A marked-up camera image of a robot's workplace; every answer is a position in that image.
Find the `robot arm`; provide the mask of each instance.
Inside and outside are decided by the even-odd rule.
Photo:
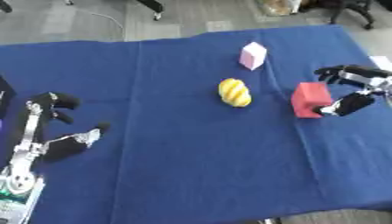
[[[28,222],[45,187],[44,177],[32,171],[38,158],[52,162],[83,152],[109,128],[107,123],[100,123],[85,133],[44,141],[43,129],[51,120],[73,122],[59,109],[76,109],[78,106],[77,98],[48,92],[33,96],[19,113],[11,137],[10,160],[0,173],[0,223]]]
[[[324,116],[346,116],[375,102],[373,95],[392,95],[392,73],[364,66],[333,66],[315,71],[320,81],[339,83],[362,88],[335,101],[330,106],[317,107],[313,111]]]

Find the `chair leg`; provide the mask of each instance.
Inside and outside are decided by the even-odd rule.
[[[335,25],[336,24],[336,20],[338,19],[340,13],[346,8],[346,5],[344,3],[342,3],[339,8],[333,13],[332,17],[331,17],[331,25]]]
[[[367,20],[367,24],[364,26],[365,29],[367,30],[373,29],[373,23],[375,22],[375,19],[372,17],[372,15],[370,15],[370,13],[364,7],[360,7],[357,4],[349,4],[347,8],[352,11],[356,11],[360,13]]]
[[[370,4],[372,3],[371,0],[367,0],[365,2],[365,11],[370,11]]]
[[[137,0],[154,11],[154,20],[158,21],[162,17],[164,6],[155,0]]]

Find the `yellow squash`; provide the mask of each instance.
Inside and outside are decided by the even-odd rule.
[[[243,81],[233,78],[223,80],[219,84],[219,95],[225,103],[233,107],[246,107],[252,101]]]

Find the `blue table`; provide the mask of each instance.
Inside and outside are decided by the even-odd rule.
[[[237,62],[251,41],[269,50],[254,72]],[[55,90],[84,104],[75,125],[54,122],[50,135],[113,123],[93,149],[42,168],[48,185],[35,223],[207,224],[392,206],[392,111],[383,100],[348,117],[293,115],[291,93],[317,79],[313,70],[373,65],[338,26],[11,45],[0,57],[19,92],[10,114],[28,95]],[[228,77],[250,87],[250,106],[220,101]],[[335,98],[354,90],[330,89]]]

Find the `gray floor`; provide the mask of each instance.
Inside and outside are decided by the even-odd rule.
[[[132,0],[10,0],[14,11],[0,13],[0,45],[67,41],[132,41],[189,37],[218,32],[293,25],[320,25],[330,16],[326,10],[313,10],[289,17],[267,17],[255,0],[162,0],[166,13],[159,22],[151,11]],[[345,12],[339,22],[370,55],[392,59],[392,12],[379,4],[372,9],[377,22],[372,31],[363,30],[361,17]],[[102,14],[112,19],[99,16]],[[392,215],[376,211],[334,211],[283,218],[285,224],[387,224]]]

